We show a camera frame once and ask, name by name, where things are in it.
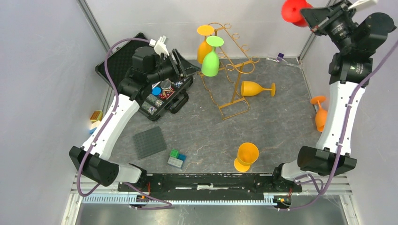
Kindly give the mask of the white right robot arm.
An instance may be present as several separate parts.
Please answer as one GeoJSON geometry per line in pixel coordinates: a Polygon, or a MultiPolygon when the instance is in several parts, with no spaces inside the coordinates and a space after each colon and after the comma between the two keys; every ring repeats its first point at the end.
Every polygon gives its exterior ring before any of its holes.
{"type": "Polygon", "coordinates": [[[353,21],[359,9],[375,4],[375,0],[341,0],[317,8],[305,0],[287,0],[283,4],[281,14],[285,21],[307,26],[317,36],[328,36],[338,52],[329,65],[329,108],[321,122],[321,136],[315,147],[301,147],[295,161],[274,169],[274,190],[284,191],[312,174],[333,177],[355,168],[351,132],[358,104],[375,72],[372,56],[396,29],[393,19],[382,12],[372,13],[362,23],[353,21]]]}

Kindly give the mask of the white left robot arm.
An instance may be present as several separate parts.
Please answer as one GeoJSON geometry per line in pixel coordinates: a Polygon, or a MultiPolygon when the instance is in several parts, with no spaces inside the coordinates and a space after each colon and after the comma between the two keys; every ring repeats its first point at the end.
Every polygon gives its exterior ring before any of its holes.
{"type": "Polygon", "coordinates": [[[77,186],[82,176],[109,186],[114,182],[129,182],[136,191],[147,186],[143,169],[133,165],[119,165],[109,161],[114,145],[130,118],[152,93],[153,84],[162,81],[178,82],[193,76],[200,67],[187,61],[177,49],[168,54],[157,54],[152,47],[138,48],[132,56],[132,65],[118,84],[111,108],[94,133],[81,147],[69,151],[77,169],[77,186]]]}

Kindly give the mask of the clear wine glass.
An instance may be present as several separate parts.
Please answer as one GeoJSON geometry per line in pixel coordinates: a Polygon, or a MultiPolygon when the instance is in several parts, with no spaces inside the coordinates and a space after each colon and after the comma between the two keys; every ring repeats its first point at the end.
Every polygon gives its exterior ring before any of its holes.
{"type": "Polygon", "coordinates": [[[281,58],[281,57],[276,57],[276,58],[267,57],[266,60],[276,62],[282,66],[291,66],[291,67],[296,67],[296,68],[302,67],[300,64],[297,64],[297,63],[296,64],[289,63],[288,61],[286,61],[284,58],[281,58]]]}

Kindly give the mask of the orange plastic wine glass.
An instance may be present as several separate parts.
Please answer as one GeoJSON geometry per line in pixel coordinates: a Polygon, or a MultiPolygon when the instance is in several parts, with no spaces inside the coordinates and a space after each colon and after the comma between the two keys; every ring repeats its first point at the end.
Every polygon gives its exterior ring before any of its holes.
{"type": "Polygon", "coordinates": [[[315,96],[310,100],[312,105],[318,106],[318,111],[315,116],[315,124],[319,132],[323,132],[326,124],[327,111],[322,107],[322,103],[326,100],[325,96],[315,96]]]}

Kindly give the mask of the green plastic wine glass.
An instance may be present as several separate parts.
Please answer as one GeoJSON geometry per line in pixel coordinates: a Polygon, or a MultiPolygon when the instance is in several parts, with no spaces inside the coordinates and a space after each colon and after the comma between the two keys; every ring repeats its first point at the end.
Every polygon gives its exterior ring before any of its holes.
{"type": "Polygon", "coordinates": [[[224,44],[224,40],[219,36],[209,36],[206,39],[206,43],[212,47],[211,51],[204,57],[201,67],[203,75],[208,77],[214,77],[219,71],[219,57],[215,52],[217,47],[221,47],[224,44]]]}

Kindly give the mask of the gold wire wine glass rack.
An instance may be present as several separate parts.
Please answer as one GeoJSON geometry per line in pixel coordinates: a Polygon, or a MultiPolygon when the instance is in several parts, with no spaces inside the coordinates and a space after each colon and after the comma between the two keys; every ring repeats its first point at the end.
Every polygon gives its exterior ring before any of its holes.
{"type": "Polygon", "coordinates": [[[232,94],[232,98],[230,100],[229,103],[226,103],[224,105],[218,105],[214,98],[213,98],[213,94],[211,92],[211,90],[209,88],[207,88],[204,77],[205,75],[202,74],[202,72],[200,71],[199,75],[200,78],[202,80],[202,83],[205,87],[205,89],[209,92],[210,97],[212,102],[217,106],[217,108],[219,109],[220,113],[221,113],[221,118],[222,120],[226,120],[231,118],[232,116],[228,116],[226,117],[222,111],[223,108],[226,108],[228,106],[231,106],[233,104],[239,103],[239,102],[245,102],[247,105],[247,109],[242,111],[242,112],[238,112],[235,115],[240,115],[243,114],[245,112],[247,112],[250,109],[250,105],[247,102],[246,98],[244,96],[241,95],[241,83],[240,83],[240,78],[242,74],[250,74],[255,70],[255,64],[258,63],[260,61],[260,59],[258,57],[249,57],[246,52],[250,50],[250,48],[248,47],[248,45],[240,45],[237,40],[240,38],[238,33],[233,33],[230,34],[229,33],[229,29],[231,28],[231,25],[229,23],[226,23],[224,25],[218,23],[218,22],[212,22],[209,23],[208,25],[212,26],[214,28],[214,32],[211,36],[218,36],[218,32],[223,30],[226,32],[226,34],[228,35],[228,37],[235,43],[235,45],[240,49],[240,51],[245,55],[245,57],[247,58],[246,61],[238,63],[238,64],[234,64],[232,62],[232,60],[229,58],[229,56],[227,55],[227,53],[222,49],[221,47],[217,47],[215,49],[215,52],[218,54],[219,57],[219,71],[224,71],[226,74],[226,77],[228,79],[228,81],[232,84],[234,84],[234,91],[232,94]]]}

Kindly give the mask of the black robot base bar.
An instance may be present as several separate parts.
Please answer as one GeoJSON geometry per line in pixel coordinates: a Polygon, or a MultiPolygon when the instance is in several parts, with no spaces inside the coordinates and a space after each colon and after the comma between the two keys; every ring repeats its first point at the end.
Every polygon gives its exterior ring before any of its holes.
{"type": "Polygon", "coordinates": [[[264,193],[300,193],[302,187],[267,173],[152,173],[134,184],[165,200],[262,200],[264,193]]]}

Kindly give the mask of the red plastic wine glass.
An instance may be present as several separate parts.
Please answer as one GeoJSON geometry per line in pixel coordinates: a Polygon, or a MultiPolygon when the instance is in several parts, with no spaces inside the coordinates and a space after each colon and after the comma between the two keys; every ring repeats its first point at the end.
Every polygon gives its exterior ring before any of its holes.
{"type": "Polygon", "coordinates": [[[289,23],[298,27],[307,27],[307,22],[301,14],[301,9],[312,8],[306,0],[286,0],[282,5],[281,16],[289,23]]]}

